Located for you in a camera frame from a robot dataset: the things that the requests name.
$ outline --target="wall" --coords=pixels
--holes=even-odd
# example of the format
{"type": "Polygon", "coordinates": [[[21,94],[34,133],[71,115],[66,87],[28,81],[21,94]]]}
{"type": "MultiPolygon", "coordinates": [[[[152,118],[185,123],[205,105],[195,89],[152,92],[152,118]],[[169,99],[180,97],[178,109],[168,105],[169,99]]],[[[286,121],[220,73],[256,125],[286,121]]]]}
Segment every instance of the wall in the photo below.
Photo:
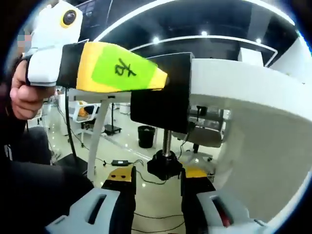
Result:
{"type": "Polygon", "coordinates": [[[301,37],[270,68],[296,78],[301,83],[312,84],[312,58],[301,37]]]}

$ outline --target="hand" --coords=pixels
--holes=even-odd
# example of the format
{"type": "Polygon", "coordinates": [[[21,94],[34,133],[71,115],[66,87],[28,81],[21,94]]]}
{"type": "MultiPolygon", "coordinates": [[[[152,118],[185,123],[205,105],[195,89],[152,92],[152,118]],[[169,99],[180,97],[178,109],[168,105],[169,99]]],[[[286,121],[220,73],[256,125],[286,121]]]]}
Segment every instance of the hand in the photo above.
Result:
{"type": "Polygon", "coordinates": [[[28,120],[35,117],[43,104],[44,98],[54,94],[54,87],[38,87],[25,85],[26,61],[22,61],[16,68],[12,78],[10,97],[12,109],[16,118],[28,120]]]}

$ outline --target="yellow part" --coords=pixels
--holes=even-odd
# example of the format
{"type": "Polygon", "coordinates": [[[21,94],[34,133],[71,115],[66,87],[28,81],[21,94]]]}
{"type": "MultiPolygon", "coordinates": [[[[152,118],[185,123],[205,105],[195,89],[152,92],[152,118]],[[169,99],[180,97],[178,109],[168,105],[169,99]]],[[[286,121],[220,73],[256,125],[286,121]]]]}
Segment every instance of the yellow part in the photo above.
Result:
{"type": "Polygon", "coordinates": [[[159,87],[164,87],[166,84],[167,73],[163,72],[159,68],[156,69],[153,78],[149,84],[149,89],[158,89],[159,87]]]}
{"type": "Polygon", "coordinates": [[[70,27],[70,26],[72,26],[72,24],[76,21],[76,18],[74,19],[74,21],[71,23],[71,24],[69,24],[69,25],[66,25],[65,23],[64,23],[64,15],[65,15],[65,13],[66,12],[68,12],[69,10],[66,10],[65,12],[64,12],[64,14],[62,15],[62,18],[60,19],[60,25],[61,25],[61,27],[62,28],[68,28],[68,27],[70,27]]]}
{"type": "Polygon", "coordinates": [[[131,170],[133,166],[128,167],[119,167],[112,172],[110,172],[108,176],[108,180],[113,181],[123,181],[123,182],[131,182],[131,170]]]}
{"type": "Polygon", "coordinates": [[[207,177],[207,173],[202,169],[194,166],[185,166],[185,177],[186,178],[202,178],[207,177]]]}
{"type": "Polygon", "coordinates": [[[107,45],[108,44],[104,42],[85,43],[78,69],[77,89],[98,93],[115,93],[121,91],[120,89],[105,84],[99,84],[92,80],[92,73],[98,61],[98,57],[102,54],[103,48],[107,45]]]}

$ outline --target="white wall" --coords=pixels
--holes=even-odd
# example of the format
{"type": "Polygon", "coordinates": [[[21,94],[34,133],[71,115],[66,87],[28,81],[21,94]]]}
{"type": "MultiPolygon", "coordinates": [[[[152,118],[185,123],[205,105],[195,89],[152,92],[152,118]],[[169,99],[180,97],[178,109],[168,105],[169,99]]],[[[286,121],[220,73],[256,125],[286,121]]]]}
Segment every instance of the white wall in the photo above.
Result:
{"type": "Polygon", "coordinates": [[[255,50],[241,47],[238,54],[238,61],[263,67],[262,54],[255,50]]]}
{"type": "Polygon", "coordinates": [[[301,37],[270,68],[296,78],[301,83],[312,84],[312,58],[301,37]]]}

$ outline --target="chair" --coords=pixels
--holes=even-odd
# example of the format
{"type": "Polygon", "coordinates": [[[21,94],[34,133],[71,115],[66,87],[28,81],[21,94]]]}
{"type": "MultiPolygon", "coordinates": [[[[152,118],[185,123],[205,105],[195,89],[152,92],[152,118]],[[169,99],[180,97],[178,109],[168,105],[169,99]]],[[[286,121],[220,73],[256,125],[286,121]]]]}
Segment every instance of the chair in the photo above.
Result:
{"type": "MultiPolygon", "coordinates": [[[[193,143],[193,149],[183,153],[188,159],[186,164],[195,159],[196,163],[204,165],[210,175],[215,174],[216,163],[212,162],[213,155],[198,152],[199,146],[220,148],[225,140],[224,133],[226,129],[225,115],[228,113],[224,110],[208,107],[204,112],[190,110],[189,122],[195,122],[196,127],[189,133],[188,142],[193,143]]],[[[173,132],[173,136],[178,139],[185,139],[185,134],[173,132]]]]}
{"type": "Polygon", "coordinates": [[[84,147],[84,134],[92,134],[93,131],[89,130],[88,124],[97,117],[97,109],[100,106],[100,103],[87,103],[85,101],[70,101],[69,102],[69,117],[73,120],[73,122],[80,124],[80,127],[76,127],[73,132],[77,136],[81,134],[81,146],[84,147]],[[93,111],[91,114],[87,114],[86,116],[79,115],[79,111],[81,108],[91,106],[93,107],[93,111]]]}

